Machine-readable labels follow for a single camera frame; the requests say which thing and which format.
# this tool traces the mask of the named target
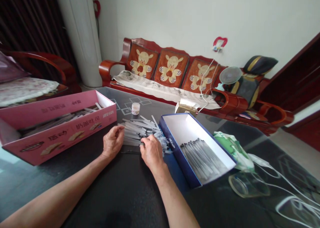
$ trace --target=curtain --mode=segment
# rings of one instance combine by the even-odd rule
[[[12,51],[55,54],[81,79],[57,0],[1,0],[0,28],[1,43]],[[43,66],[43,78],[60,81],[55,69],[44,63],[35,66]]]

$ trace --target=cartoon teddy bear print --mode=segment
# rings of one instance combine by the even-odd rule
[[[160,67],[159,71],[162,73],[160,80],[166,81],[169,79],[170,83],[176,82],[176,77],[181,75],[181,71],[176,69],[179,62],[183,60],[183,58],[178,59],[176,56],[169,57],[166,55],[166,59],[168,60],[168,67]]]
[[[152,67],[147,65],[150,58],[153,57],[153,54],[149,55],[146,52],[140,52],[137,49],[138,61],[130,61],[130,65],[132,66],[132,73],[139,75],[141,77],[146,77],[147,72],[152,71]]]
[[[206,76],[208,75],[209,71],[212,71],[213,69],[215,69],[215,66],[212,66],[208,69],[208,65],[204,65],[201,66],[198,63],[198,75],[192,75],[190,76],[190,81],[192,81],[190,88],[192,90],[196,90],[197,88],[199,88],[199,91],[204,91],[207,87],[207,84],[210,84],[212,82],[211,78],[207,78]]]

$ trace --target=blue box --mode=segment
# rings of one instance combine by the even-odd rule
[[[235,159],[221,146],[217,140],[189,113],[178,113],[162,115],[159,125],[170,142],[173,154],[180,165],[191,188],[196,188],[210,183],[218,177],[224,175],[236,166]],[[225,165],[216,177],[201,183],[189,162],[180,149],[181,144],[194,141],[197,138],[204,140],[213,150],[216,156]]]

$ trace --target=white cable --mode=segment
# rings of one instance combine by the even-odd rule
[[[296,191],[298,191],[303,197],[305,197],[306,199],[308,199],[308,200],[310,200],[311,202],[313,202],[313,203],[315,203],[315,204],[317,204],[317,205],[320,206],[320,204],[318,204],[317,202],[309,199],[309,198],[308,198],[307,196],[305,196],[302,192],[300,192],[294,185],[291,184],[291,182],[290,182],[284,175],[282,175],[280,172],[278,172],[278,171],[277,171],[275,168],[273,168],[271,165],[269,165],[269,168],[273,169],[273,170],[278,174],[278,176],[273,176],[273,175],[271,175],[270,173],[268,173],[265,169],[263,169],[261,166],[259,166],[259,167],[260,167],[265,173],[267,173],[268,175],[270,175],[270,176],[272,176],[272,177],[274,177],[274,178],[281,178],[281,177],[282,177],[287,183],[289,183],[290,186],[292,186]],[[288,216],[285,216],[285,215],[282,214],[279,210],[280,210],[280,208],[281,208],[286,202],[291,201],[291,204],[292,204],[295,208],[297,208],[298,210],[302,210],[303,207],[305,207],[306,209],[308,209],[310,212],[312,212],[312,213],[320,220],[320,209],[318,209],[318,208],[316,208],[316,207],[314,207],[314,206],[311,206],[310,204],[305,203],[302,199],[300,199],[299,197],[297,197],[297,196],[296,196],[294,193],[292,193],[291,191],[288,191],[288,190],[286,190],[286,189],[284,189],[284,188],[282,188],[282,187],[280,187],[280,186],[277,186],[277,185],[273,185],[273,184],[266,183],[266,182],[264,182],[263,180],[261,180],[261,179],[259,179],[258,177],[256,177],[254,173],[252,173],[252,175],[253,175],[258,181],[263,182],[263,183],[265,183],[265,184],[268,185],[268,186],[277,187],[277,188],[279,188],[279,189],[282,189],[282,190],[284,190],[284,191],[287,191],[288,193],[290,193],[290,194],[292,195],[292,196],[288,196],[288,197],[286,197],[285,199],[283,199],[283,200],[275,207],[276,212],[277,212],[279,215],[281,215],[281,216],[284,217],[284,218],[287,218],[288,220],[291,220],[291,221],[293,221],[293,222],[296,222],[296,223],[299,223],[299,224],[301,224],[301,225],[304,225],[304,226],[306,226],[306,227],[308,227],[308,228],[314,228],[314,227],[311,227],[311,226],[309,226],[309,225],[307,225],[307,224],[305,224],[305,223],[303,223],[303,222],[301,222],[301,221],[299,221],[299,220],[292,219],[292,218],[290,218],[290,217],[288,217]]]
[[[204,109],[204,108],[208,105],[208,101],[204,98],[204,96],[203,96],[203,94],[202,94],[202,79],[203,79],[204,75],[207,73],[207,71],[209,70],[209,68],[210,68],[210,66],[212,65],[212,63],[213,63],[214,60],[215,60],[215,59],[212,59],[212,62],[210,63],[210,65],[208,66],[207,70],[205,71],[205,73],[204,73],[204,74],[202,75],[202,77],[201,77],[200,93],[201,93],[202,98],[206,101],[206,104],[204,105],[203,108],[201,108],[201,109],[199,110],[199,113],[202,111],[202,109]],[[214,76],[218,65],[219,65],[219,63],[217,62],[217,65],[216,65],[216,68],[215,68],[215,70],[214,70],[214,72],[213,72],[212,77]]]
[[[274,175],[271,175],[270,173],[268,173],[265,169],[263,169],[261,166],[259,166],[257,163],[256,163],[256,165],[258,166],[258,167],[260,167],[265,173],[267,173],[269,176],[272,176],[272,177],[274,177],[274,178],[277,178],[277,179],[279,179],[279,178],[281,178],[281,176],[279,175],[279,173],[276,171],[276,174],[278,175],[278,176],[274,176]]]
[[[289,200],[291,200],[291,199],[293,199],[293,198],[295,198],[295,196],[288,196],[287,198],[285,198],[284,200],[282,200],[282,201],[276,206],[276,212],[277,212],[279,215],[281,215],[282,217],[287,218],[288,220],[291,220],[291,221],[293,221],[293,222],[299,223],[299,224],[304,225],[304,226],[306,226],[306,227],[308,227],[308,228],[314,228],[314,227],[311,227],[311,226],[309,226],[309,225],[307,225],[307,224],[305,224],[305,223],[303,223],[303,222],[301,222],[301,221],[298,221],[298,220],[296,220],[296,219],[292,219],[292,218],[290,218],[290,217],[288,217],[288,216],[285,216],[284,214],[280,213],[279,209],[280,209],[287,201],[289,201]]]

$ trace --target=floor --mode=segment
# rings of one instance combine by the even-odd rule
[[[99,89],[87,87],[83,84],[80,87],[83,92]],[[320,152],[282,129],[272,134],[270,139],[320,181]]]

